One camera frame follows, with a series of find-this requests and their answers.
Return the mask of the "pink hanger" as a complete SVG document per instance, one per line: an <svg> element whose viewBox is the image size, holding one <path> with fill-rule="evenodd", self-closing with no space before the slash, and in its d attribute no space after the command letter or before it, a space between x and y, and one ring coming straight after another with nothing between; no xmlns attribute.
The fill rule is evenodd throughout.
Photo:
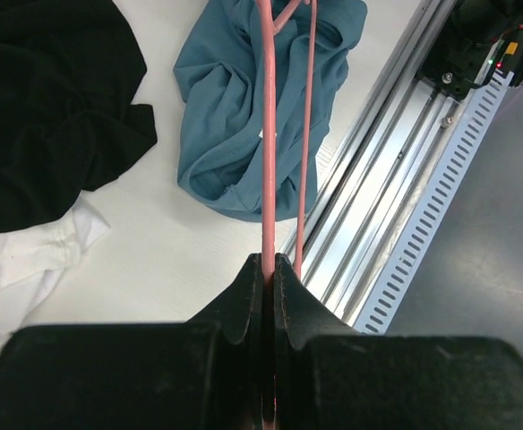
<svg viewBox="0 0 523 430"><path fill-rule="evenodd" d="M263 128L262 128L262 246L261 271L264 279L262 291L262 332L261 353L266 357L261 361L261 400L262 400L262 427L277 429L276 418L276 377L275 359L272 357L274 349L274 273L275 273L275 224L276 224L276 142L277 142L277 92L276 92L276 54L275 36L283 29L301 3L290 1L278 17L272 15L270 1L257 3L261 18L261 34L264 66L264 99L263 99ZM311 115L313 102L313 70L316 41L316 24L318 3L308 1L311 7L310 31L308 43L308 57L304 102L303 145L301 158L301 179L296 223L296 253L294 271L301 274L304 245L304 216L306 209L306 186L309 158L309 141L311 129Z"/></svg>

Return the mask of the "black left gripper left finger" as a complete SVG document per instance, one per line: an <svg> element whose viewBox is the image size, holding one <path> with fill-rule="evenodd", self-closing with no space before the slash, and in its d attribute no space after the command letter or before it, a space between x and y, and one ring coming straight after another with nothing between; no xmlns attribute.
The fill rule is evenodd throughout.
<svg viewBox="0 0 523 430"><path fill-rule="evenodd" d="M34 325L0 352L0 429L259 429L261 258L186 322Z"/></svg>

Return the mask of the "blue tank top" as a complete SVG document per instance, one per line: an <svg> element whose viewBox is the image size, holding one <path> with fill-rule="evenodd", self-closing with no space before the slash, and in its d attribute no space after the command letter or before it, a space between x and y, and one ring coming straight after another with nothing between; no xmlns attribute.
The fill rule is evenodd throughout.
<svg viewBox="0 0 523 430"><path fill-rule="evenodd" d="M277 220L315 203L315 157L366 15L361 1L301 5L275 38ZM264 71L257 5L208 2L174 74L185 104L179 186L223 215L260 221Z"/></svg>

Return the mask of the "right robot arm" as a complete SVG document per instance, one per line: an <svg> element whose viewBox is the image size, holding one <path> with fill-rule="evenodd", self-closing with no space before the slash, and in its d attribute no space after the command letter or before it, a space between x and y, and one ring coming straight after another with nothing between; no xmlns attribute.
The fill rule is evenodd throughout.
<svg viewBox="0 0 523 430"><path fill-rule="evenodd" d="M523 83L523 1L458 1L417 77L461 101L495 72Z"/></svg>

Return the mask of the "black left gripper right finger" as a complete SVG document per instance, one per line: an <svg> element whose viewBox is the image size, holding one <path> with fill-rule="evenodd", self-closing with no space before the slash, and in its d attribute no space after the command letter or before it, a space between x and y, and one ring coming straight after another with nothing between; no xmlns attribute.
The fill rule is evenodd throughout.
<svg viewBox="0 0 523 430"><path fill-rule="evenodd" d="M365 335L278 255L275 383L281 429L523 429L523 358L488 337Z"/></svg>

